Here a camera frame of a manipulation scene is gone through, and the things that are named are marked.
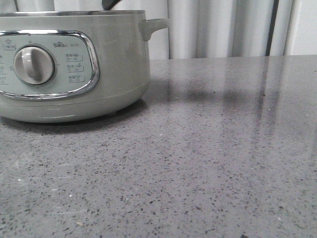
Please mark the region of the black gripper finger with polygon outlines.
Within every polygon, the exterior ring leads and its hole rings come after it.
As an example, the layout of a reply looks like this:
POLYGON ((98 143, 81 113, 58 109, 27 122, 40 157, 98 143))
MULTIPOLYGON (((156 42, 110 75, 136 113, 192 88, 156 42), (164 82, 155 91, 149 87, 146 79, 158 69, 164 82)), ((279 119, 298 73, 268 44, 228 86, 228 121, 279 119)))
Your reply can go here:
POLYGON ((113 9, 120 0, 102 0, 103 10, 111 10, 113 9))

